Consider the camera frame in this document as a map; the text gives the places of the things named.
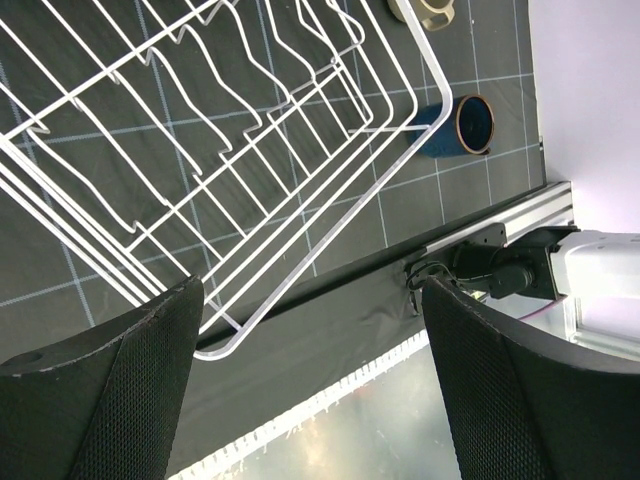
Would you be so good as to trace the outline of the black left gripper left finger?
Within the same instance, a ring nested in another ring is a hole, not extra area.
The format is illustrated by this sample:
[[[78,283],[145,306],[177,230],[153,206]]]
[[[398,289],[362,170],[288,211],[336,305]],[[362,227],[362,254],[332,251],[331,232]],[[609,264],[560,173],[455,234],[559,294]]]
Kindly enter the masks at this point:
[[[1,365],[4,479],[162,479],[203,314],[192,276]]]

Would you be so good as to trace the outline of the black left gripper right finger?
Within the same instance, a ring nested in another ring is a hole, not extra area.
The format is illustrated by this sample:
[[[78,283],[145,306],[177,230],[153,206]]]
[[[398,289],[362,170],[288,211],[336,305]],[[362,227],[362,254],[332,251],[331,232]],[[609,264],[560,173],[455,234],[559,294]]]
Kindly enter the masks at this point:
[[[464,479],[636,479],[639,364],[496,311],[437,278],[422,309]]]

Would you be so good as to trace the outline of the dark blue mug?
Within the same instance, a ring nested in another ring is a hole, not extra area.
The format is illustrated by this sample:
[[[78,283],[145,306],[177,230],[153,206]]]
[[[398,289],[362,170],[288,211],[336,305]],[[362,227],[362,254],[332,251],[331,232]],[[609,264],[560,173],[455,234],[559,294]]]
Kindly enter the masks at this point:
[[[491,152],[494,130],[493,110],[482,96],[456,97],[447,120],[420,147],[419,152],[431,158],[485,156]]]

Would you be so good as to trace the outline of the small beige cup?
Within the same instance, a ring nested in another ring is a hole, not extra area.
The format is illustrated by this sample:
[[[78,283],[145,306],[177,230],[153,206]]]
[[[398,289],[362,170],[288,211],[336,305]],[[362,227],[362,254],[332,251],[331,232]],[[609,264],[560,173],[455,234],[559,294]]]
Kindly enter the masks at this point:
[[[447,27],[455,17],[453,0],[409,0],[409,4],[423,28],[430,32]]]

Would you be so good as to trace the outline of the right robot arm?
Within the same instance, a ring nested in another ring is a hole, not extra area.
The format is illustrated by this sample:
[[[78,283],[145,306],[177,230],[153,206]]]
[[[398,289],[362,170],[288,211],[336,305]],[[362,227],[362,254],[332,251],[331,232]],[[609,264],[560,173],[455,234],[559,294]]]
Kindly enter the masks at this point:
[[[544,300],[545,330],[573,343],[639,350],[639,236],[539,227],[505,245],[464,242],[447,267],[464,287],[494,299]]]

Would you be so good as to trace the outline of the black grid mat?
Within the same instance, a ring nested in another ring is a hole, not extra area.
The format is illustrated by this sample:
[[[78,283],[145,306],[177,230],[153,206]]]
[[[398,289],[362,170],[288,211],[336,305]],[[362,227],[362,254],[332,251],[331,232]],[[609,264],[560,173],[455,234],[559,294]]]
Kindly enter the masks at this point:
[[[380,211],[363,214],[354,231],[342,234],[325,269],[311,279],[543,183],[528,4],[458,1],[454,9],[451,25],[427,36],[452,93],[480,95],[491,105],[496,121],[491,152],[452,158],[418,152],[381,194]],[[49,342],[94,327],[81,317],[68,274],[55,271],[46,238],[34,227],[22,226],[16,245],[8,258],[1,255],[2,338]],[[96,325],[129,308],[112,294],[100,295]]]

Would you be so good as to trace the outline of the aluminium frame rail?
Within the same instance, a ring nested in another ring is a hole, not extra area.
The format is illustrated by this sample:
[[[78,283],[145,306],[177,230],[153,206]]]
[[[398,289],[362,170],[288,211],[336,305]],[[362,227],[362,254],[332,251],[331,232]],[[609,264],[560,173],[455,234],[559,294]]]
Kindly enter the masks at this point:
[[[425,246],[425,254],[435,254],[494,224],[502,224],[502,236],[509,244],[539,227],[565,226],[574,222],[572,184],[568,181],[549,184],[503,206],[468,220],[462,226]]]

